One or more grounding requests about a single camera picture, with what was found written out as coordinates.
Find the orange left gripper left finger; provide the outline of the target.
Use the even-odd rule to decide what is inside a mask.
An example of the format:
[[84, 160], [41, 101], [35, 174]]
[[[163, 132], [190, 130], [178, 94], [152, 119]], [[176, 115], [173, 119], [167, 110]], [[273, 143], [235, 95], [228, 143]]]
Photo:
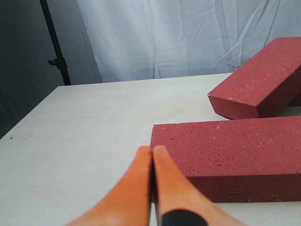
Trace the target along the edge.
[[70, 226], [148, 226], [151, 212], [152, 150], [138, 148], [120, 181]]

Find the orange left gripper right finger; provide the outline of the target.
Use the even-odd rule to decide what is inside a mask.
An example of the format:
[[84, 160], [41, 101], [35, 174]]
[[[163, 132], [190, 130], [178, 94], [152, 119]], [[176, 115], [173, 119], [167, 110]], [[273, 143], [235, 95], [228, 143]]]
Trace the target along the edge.
[[243, 226], [205, 197], [181, 173], [163, 145], [153, 148], [159, 226]]

